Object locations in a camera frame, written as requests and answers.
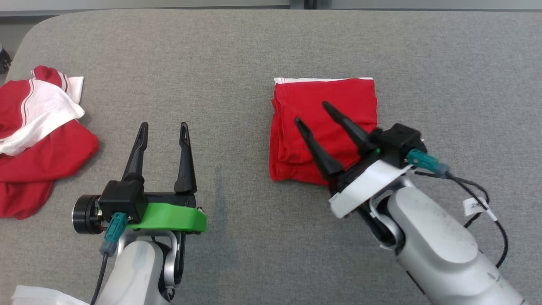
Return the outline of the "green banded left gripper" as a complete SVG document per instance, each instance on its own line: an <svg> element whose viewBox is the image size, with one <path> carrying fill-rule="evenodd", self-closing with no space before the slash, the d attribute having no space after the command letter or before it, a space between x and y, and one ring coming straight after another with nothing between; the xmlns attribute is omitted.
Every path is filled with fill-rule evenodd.
<svg viewBox="0 0 542 305"><path fill-rule="evenodd" d="M149 124L141 123L122 181L141 181L143 158L147 149ZM83 195L74 204L72 223L79 234L104 234L105 251L121 255L124 249L138 238L165 237L168 244L158 243L161 263L159 286L173 288L180 284L184 270L185 240L188 234L200 234L207 229L207 216L196 207L193 195L197 191L195 166L192 157L188 124L181 123L179 145L181 148L178 177L174 192L149 192L145 194L147 208L140 219L135 219L133 205L123 203L119 208L107 207L99 195Z"/></svg>

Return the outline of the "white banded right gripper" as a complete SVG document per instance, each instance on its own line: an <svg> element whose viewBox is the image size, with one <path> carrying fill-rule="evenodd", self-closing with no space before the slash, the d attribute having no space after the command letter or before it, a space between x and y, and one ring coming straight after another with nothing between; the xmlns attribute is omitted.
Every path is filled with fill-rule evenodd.
<svg viewBox="0 0 542 305"><path fill-rule="evenodd" d="M323 107L333 121L346 131L356 145L359 155L377 150L377 145L372 143L369 134L350 118L327 101L323 102ZM331 178L342 173L343 165L325 151L310 128L299 117L296 117L295 122L322 176ZM399 248L405 241L404 233L391 217L377 211L375 199L386 191L397 191L404 186L411 187L412 183L403 177L411 168L410 164L400 169L382 160L375 161L342 191L331 196L329 203L332 213L342 219L351 212L357 212L381 243L381 248L387 250Z"/></svg>

